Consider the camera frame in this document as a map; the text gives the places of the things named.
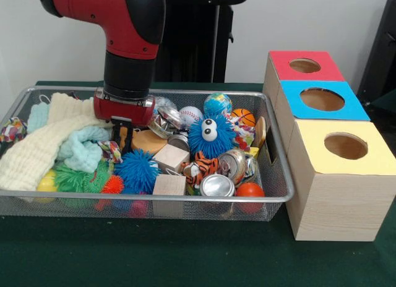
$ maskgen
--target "circular hole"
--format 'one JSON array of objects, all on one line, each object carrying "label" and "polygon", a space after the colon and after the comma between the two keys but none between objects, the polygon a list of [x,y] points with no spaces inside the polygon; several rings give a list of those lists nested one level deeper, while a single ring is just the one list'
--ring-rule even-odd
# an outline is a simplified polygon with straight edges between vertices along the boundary
[{"label": "circular hole", "polygon": [[298,72],[304,72],[305,74],[310,74],[312,72],[319,72],[321,66],[316,61],[308,58],[299,58],[290,61],[290,67]]},{"label": "circular hole", "polygon": [[305,105],[321,111],[338,111],[345,105],[340,95],[323,88],[309,88],[301,92],[300,97]]},{"label": "circular hole", "polygon": [[329,134],[324,140],[328,151],[345,159],[356,160],[366,156],[367,143],[353,134],[334,133]]}]

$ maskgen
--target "orange spiky ball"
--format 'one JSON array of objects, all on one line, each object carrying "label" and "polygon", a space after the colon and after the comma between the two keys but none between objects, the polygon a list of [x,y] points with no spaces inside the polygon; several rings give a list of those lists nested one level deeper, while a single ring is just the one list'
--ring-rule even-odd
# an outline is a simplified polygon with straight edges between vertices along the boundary
[{"label": "orange spiky ball", "polygon": [[[112,175],[106,184],[103,186],[101,193],[120,194],[124,190],[124,181],[120,176]],[[111,205],[110,199],[100,199],[95,208],[98,211],[103,211],[105,207]]]},{"label": "orange spiky ball", "polygon": [[124,181],[120,176],[112,175],[106,182],[101,193],[120,194],[124,190]]}]

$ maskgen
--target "stacked wooden boxes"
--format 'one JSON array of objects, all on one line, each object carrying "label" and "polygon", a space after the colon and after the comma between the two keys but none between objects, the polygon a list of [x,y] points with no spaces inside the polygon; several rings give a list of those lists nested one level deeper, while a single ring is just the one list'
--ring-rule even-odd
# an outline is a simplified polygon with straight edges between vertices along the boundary
[{"label": "stacked wooden boxes", "polygon": [[396,159],[330,55],[271,51],[264,93],[295,182],[295,238],[373,241],[396,194]]}]

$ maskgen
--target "white wall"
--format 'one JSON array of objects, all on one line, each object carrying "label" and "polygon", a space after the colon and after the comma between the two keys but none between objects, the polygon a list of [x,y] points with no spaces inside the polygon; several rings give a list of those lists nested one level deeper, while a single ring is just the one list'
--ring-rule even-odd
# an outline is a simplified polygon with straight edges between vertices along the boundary
[{"label": "white wall", "polygon": [[326,50],[354,90],[386,0],[248,0],[234,6],[227,82],[262,82],[268,50]]},{"label": "white wall", "polygon": [[[226,81],[262,82],[270,49],[323,49],[357,89],[385,1],[248,0],[234,6]],[[0,93],[14,98],[37,80],[100,80],[104,46],[100,27],[58,19],[39,0],[0,0]]]}]

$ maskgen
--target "wire mesh basket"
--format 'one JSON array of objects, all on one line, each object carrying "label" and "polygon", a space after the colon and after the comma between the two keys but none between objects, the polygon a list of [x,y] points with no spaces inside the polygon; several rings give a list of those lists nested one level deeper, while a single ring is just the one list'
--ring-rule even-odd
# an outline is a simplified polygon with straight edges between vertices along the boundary
[{"label": "wire mesh basket", "polygon": [[[55,92],[73,91],[80,99],[93,96],[90,87],[36,86],[26,89],[11,106],[1,125],[17,116],[27,121],[30,109]],[[151,90],[155,96],[172,100],[180,109],[196,106],[202,109],[208,91]],[[256,183],[265,197],[203,197],[168,195],[113,195],[73,192],[0,191],[0,215],[66,216],[102,218],[175,218],[184,220],[270,221],[282,203],[294,194],[293,181],[280,140],[270,101],[262,93],[224,92],[235,108],[245,108],[267,122],[267,138],[258,156]],[[8,145],[2,144],[0,156]]]}]

